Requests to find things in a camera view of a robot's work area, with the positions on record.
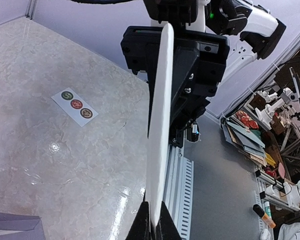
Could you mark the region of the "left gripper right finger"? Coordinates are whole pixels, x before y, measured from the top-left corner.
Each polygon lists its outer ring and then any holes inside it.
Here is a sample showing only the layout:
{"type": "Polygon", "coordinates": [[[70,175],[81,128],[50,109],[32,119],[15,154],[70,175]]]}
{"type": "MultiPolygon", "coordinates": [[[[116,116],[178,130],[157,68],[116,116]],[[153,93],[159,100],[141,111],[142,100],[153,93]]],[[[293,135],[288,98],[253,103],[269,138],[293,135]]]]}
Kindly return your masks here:
{"type": "Polygon", "coordinates": [[[174,221],[167,209],[166,204],[162,201],[158,224],[155,227],[156,240],[181,240],[181,236],[174,224],[174,221]]]}

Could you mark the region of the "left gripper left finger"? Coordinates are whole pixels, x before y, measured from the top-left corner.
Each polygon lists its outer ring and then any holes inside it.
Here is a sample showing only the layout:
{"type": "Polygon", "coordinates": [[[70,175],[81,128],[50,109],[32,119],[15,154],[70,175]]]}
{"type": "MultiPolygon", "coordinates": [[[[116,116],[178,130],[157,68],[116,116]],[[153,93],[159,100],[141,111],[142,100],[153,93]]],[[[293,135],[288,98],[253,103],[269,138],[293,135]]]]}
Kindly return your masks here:
{"type": "Polygon", "coordinates": [[[150,240],[150,214],[149,203],[143,201],[136,213],[126,240],[150,240]]]}

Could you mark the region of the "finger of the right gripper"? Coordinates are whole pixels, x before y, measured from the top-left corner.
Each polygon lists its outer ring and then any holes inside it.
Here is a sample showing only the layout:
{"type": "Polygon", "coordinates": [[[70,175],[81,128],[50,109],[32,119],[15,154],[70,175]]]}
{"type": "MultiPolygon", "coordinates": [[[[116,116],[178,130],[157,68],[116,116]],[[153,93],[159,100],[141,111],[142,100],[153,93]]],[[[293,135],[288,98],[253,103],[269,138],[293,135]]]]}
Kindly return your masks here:
{"type": "Polygon", "coordinates": [[[206,111],[208,101],[195,93],[201,50],[198,44],[177,46],[173,56],[170,127],[184,128],[206,111]]]}
{"type": "Polygon", "coordinates": [[[147,137],[150,134],[150,125],[153,109],[153,99],[156,84],[156,75],[158,67],[158,57],[160,51],[160,44],[149,43],[145,48],[145,62],[146,62],[146,73],[147,73],[147,83],[149,89],[149,108],[148,108],[148,127],[147,127],[147,137]]]}

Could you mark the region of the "beige lined letter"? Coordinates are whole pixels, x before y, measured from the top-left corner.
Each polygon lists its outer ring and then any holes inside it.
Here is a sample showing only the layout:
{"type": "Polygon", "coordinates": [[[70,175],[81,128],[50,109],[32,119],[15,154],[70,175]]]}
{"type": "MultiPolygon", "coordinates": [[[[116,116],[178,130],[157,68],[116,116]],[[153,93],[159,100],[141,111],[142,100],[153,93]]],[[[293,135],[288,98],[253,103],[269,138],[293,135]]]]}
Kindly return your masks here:
{"type": "Polygon", "coordinates": [[[168,157],[173,78],[174,30],[167,23],[161,32],[151,120],[148,135],[145,200],[150,227],[156,228],[164,196],[168,157]]]}

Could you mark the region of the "grey paper envelope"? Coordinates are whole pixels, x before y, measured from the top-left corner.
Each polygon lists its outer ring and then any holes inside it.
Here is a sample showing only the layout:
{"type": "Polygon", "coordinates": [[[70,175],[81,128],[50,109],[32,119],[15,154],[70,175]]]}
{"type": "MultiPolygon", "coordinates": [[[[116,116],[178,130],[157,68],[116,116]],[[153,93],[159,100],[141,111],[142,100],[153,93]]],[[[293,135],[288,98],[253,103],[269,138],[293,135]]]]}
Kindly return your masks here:
{"type": "Polygon", "coordinates": [[[45,240],[39,216],[0,212],[0,240],[45,240]]]}

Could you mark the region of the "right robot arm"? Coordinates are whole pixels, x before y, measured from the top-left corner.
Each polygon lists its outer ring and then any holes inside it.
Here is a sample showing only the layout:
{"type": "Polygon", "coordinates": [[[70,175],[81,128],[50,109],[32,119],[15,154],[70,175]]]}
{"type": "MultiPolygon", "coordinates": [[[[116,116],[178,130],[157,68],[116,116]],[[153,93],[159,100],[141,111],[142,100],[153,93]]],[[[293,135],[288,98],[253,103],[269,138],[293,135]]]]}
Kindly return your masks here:
{"type": "Polygon", "coordinates": [[[286,26],[261,6],[245,0],[146,0],[149,17],[158,23],[150,31],[173,30],[173,65],[169,138],[174,141],[200,117],[228,67],[228,36],[240,36],[257,59],[267,58],[286,26]]]}

